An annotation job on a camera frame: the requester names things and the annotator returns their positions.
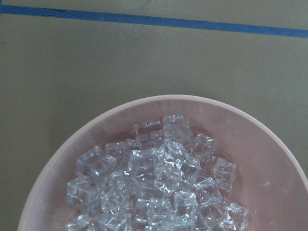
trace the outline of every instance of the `plastic bowl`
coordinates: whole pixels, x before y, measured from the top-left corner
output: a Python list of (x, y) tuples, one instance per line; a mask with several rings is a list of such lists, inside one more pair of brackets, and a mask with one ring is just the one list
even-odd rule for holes
[(69, 138), (36, 180), (19, 231), (63, 230), (76, 211), (65, 204), (77, 157), (131, 136), (136, 122), (173, 113), (188, 116), (192, 130), (213, 137), (218, 153), (237, 165), (232, 200), (250, 210), (248, 231), (308, 230), (308, 181), (287, 147), (243, 111), (196, 96), (163, 95), (132, 101), (95, 118)]

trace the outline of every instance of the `blue line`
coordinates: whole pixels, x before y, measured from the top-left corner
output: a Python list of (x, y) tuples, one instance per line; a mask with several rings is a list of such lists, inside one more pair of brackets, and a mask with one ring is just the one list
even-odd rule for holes
[(290, 29), (270, 26), (254, 26), (246, 24), (219, 23), (209, 21), (186, 20), (176, 18), (160, 18), (118, 13), (97, 13), (88, 11), (57, 10), (26, 6), (2, 5), (0, 13), (30, 16), (53, 16), (59, 18), (92, 20), (114, 23), (129, 23), (152, 26), (171, 26), (204, 30), (232, 31), (264, 35), (277, 35), (308, 38), (308, 30)]

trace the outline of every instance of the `tape strip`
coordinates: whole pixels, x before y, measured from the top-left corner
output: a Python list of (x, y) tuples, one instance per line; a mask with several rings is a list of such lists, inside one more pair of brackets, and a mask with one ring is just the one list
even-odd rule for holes
[(150, 16), (117, 14), (117, 13), (97, 13), (88, 11), (57, 10), (49, 8), (11, 6), (11, 5), (2, 5), (0, 10), (2, 14), (53, 16), (59, 18), (79, 19), (79, 20), (92, 20), (92, 21), (152, 25), (152, 26), (170, 26), (170, 27), (181, 27), (181, 28), (191, 28), (191, 29), (218, 30), (218, 31), (231, 31), (231, 32), (308, 38), (308, 30), (290, 29), (281, 27), (254, 26), (246, 24), (219, 23), (219, 22), (209, 22), (209, 21), (161, 18), (161, 17), (150, 17)]

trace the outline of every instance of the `gray surface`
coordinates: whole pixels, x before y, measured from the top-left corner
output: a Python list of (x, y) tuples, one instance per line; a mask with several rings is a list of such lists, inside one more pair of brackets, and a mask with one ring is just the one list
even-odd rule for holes
[[(62, 7), (91, 10), (97, 2), (101, 11), (99, 1), (87, 6), (74, 2)], [(61, 7), (59, 1), (44, 3)], [(213, 1), (211, 5), (219, 7)], [(307, 3), (288, 9), (288, 14), (272, 15), (272, 21), (267, 15), (257, 17), (259, 7), (256, 4), (255, 15), (243, 14), (242, 23), (307, 25), (307, 14), (302, 14)], [(135, 5), (131, 8), (144, 13)], [(110, 9), (138, 13), (116, 5)], [(208, 11), (204, 5), (201, 9)], [(151, 10), (149, 15), (241, 19), (232, 10), (225, 15), (213, 11), (205, 18), (200, 9), (196, 14)], [(198, 95), (242, 109), (281, 138), (307, 175), (307, 55), (308, 40), (302, 38), (2, 15), (0, 230), (16, 229), (38, 174), (77, 129), (108, 109), (152, 95)]]

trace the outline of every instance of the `bowl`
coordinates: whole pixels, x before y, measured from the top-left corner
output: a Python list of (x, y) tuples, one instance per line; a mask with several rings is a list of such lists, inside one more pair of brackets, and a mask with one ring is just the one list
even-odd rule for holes
[(250, 210), (247, 231), (308, 230), (308, 181), (288, 148), (268, 128), (225, 103), (188, 95), (135, 100), (98, 116), (69, 138), (36, 180), (19, 231), (63, 230), (77, 212), (66, 205), (76, 159), (94, 146), (131, 136), (132, 125), (182, 113), (193, 131), (213, 137), (218, 154), (237, 165), (231, 199)]

